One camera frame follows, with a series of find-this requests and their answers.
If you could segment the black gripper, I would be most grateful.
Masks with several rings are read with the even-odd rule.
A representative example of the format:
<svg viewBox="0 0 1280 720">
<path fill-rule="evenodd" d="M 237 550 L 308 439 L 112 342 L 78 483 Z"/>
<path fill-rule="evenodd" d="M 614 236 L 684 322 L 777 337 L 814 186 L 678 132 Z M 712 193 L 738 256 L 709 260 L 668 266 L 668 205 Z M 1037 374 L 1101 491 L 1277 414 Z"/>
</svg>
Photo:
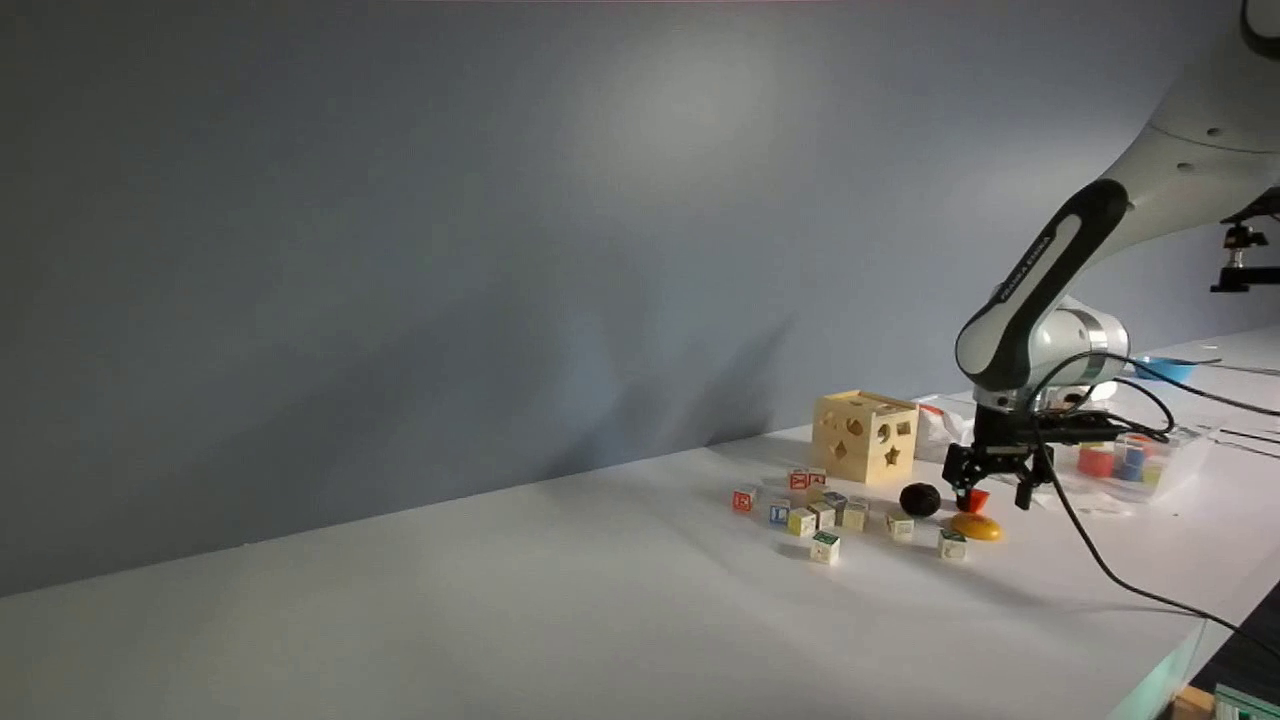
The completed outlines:
<svg viewBox="0 0 1280 720">
<path fill-rule="evenodd" d="M 1058 445 L 1117 439 L 1121 424 L 1109 410 L 975 410 L 969 445 L 945 452 L 945 480 L 957 509 L 969 509 L 971 486 L 987 476 L 1016 480 L 1016 509 L 1033 509 L 1041 483 L 1058 480 Z"/>
</svg>

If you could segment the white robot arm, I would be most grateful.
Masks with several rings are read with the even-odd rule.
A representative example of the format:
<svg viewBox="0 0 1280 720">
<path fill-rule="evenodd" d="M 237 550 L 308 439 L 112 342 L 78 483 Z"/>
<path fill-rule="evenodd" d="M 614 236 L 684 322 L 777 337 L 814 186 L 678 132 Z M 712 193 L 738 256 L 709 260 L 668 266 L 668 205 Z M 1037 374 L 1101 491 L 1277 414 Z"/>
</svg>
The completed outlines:
<svg viewBox="0 0 1280 720">
<path fill-rule="evenodd" d="M 1097 385 L 1129 353 L 1123 327 L 1066 297 L 1079 266 L 1209 218 L 1245 224 L 1280 167 L 1280 0 L 1240 0 L 1238 18 L 1178 77 L 1143 132 L 1074 193 L 957 337 L 971 378 L 971 445 L 945 480 L 969 499 L 1013 473 L 1016 505 L 1053 480 L 1053 446 L 1117 439 L 1109 410 L 1043 410 L 1049 386 Z"/>
</svg>

